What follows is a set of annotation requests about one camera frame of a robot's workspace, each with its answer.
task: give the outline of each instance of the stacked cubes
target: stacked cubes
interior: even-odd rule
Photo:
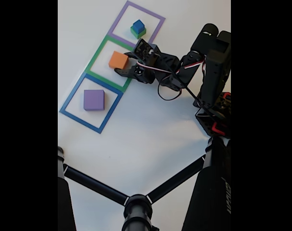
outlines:
[[[131,32],[135,38],[139,39],[141,36],[146,34],[144,23],[142,23],[141,20],[137,20],[135,23],[133,23],[133,26],[131,26]]]

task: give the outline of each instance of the robotic arm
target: robotic arm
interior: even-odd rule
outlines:
[[[220,135],[231,138],[231,94],[222,92],[231,69],[231,33],[221,31],[213,24],[206,24],[190,52],[178,57],[162,53],[156,45],[140,39],[132,52],[125,53],[137,59],[130,69],[115,69],[123,77],[142,83],[159,85],[174,91],[187,89],[195,99],[193,105],[200,108],[196,119],[209,136]],[[197,96],[188,88],[198,68],[202,66],[203,84]]]

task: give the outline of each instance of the green cube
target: green cube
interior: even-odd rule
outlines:
[[[146,34],[146,28],[141,31],[139,34],[136,34],[136,32],[133,30],[133,26],[131,26],[131,32],[135,36],[135,38],[140,39],[141,36]]]

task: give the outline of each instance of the black cable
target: black cable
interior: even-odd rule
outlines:
[[[157,93],[158,93],[158,95],[161,97],[161,99],[163,99],[163,100],[165,100],[165,101],[172,101],[172,100],[175,100],[176,98],[178,98],[178,97],[182,94],[182,89],[179,90],[179,94],[178,94],[175,98],[172,98],[172,99],[169,99],[169,100],[164,99],[164,98],[161,96],[161,94],[160,94],[160,85],[161,85],[161,82],[162,82],[164,79],[166,79],[166,78],[167,78],[167,77],[162,78],[162,79],[160,80],[159,85],[157,86]]]
[[[161,59],[161,61],[165,64],[165,66],[167,67],[167,69],[171,72],[171,74],[173,75],[173,77],[176,79],[176,80],[178,80],[183,86],[185,86],[185,89],[190,93],[190,95],[195,99],[195,100],[197,100],[197,102],[199,103],[199,105],[203,108],[203,110],[209,115],[209,117],[214,121],[214,122],[216,122],[216,123],[218,123],[218,124],[221,124],[218,120],[217,120],[217,118],[216,118],[216,116],[211,116],[212,115],[212,113],[200,102],[200,100],[194,95],[194,93],[186,86],[186,84],[184,84],[183,82],[182,82],[182,80],[181,79],[179,79],[178,77],[177,77],[177,75],[176,75],[176,73],[173,71],[173,69],[171,69],[171,67],[163,60],[163,59]]]

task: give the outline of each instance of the foam block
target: foam block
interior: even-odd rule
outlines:
[[[141,22],[141,20],[137,20],[135,23],[133,23],[133,30],[136,34],[140,34],[142,31],[144,31],[145,25]]]
[[[146,34],[146,29],[144,29],[141,33],[136,34],[133,27],[131,27],[131,32],[135,36],[135,38],[140,39],[141,36]]]
[[[84,109],[86,111],[104,110],[104,91],[84,90]]]
[[[115,68],[124,69],[127,63],[128,63],[127,55],[114,51],[108,65],[112,69]]]

